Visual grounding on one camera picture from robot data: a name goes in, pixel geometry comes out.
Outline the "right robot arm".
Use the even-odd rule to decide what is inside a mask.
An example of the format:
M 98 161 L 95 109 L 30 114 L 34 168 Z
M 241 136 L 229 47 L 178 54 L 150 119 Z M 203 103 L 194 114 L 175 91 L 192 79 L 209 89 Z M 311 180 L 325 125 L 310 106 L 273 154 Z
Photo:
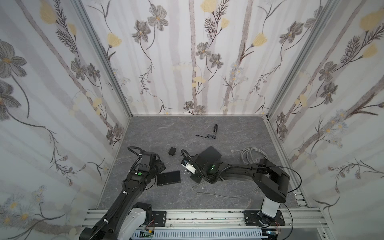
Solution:
M 267 159 L 255 164 L 231 165 L 221 161 L 201 161 L 201 157 L 196 155 L 184 158 L 183 164 L 197 183 L 201 180 L 209 184 L 229 180 L 255 183 L 264 194 L 261 209 L 251 217 L 258 227 L 266 228 L 274 223 L 280 205 L 286 202 L 290 176 Z

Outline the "black ribbed network switch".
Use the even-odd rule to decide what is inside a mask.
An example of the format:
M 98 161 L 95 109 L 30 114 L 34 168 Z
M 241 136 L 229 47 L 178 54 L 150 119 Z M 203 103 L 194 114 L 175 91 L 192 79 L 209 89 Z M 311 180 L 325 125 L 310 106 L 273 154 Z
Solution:
M 161 173 L 157 176 L 157 186 L 166 186 L 181 182 L 180 171 Z

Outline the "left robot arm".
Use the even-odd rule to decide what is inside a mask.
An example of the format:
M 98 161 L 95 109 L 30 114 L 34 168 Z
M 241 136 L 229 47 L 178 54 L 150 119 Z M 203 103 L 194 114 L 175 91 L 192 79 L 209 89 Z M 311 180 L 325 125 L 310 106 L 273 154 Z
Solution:
M 128 147 L 138 156 L 122 181 L 122 191 L 92 228 L 84 228 L 80 240 L 130 240 L 139 227 L 154 222 L 152 206 L 137 199 L 166 167 L 160 156 L 139 147 Z

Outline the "black power adapter with cable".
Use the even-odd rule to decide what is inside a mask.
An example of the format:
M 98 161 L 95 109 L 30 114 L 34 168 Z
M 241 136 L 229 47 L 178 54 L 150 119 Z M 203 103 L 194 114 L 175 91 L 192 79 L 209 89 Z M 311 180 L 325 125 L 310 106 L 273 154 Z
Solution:
M 177 149 L 174 148 L 174 147 L 171 147 L 170 150 L 168 151 L 168 154 L 170 156 L 179 156 L 179 157 L 183 157 L 183 159 L 181 160 L 181 164 L 182 165 L 187 165 L 190 160 L 191 160 L 191 156 L 189 155 L 189 153 L 185 150 L 181 150 L 181 153 L 180 154 L 177 154 Z

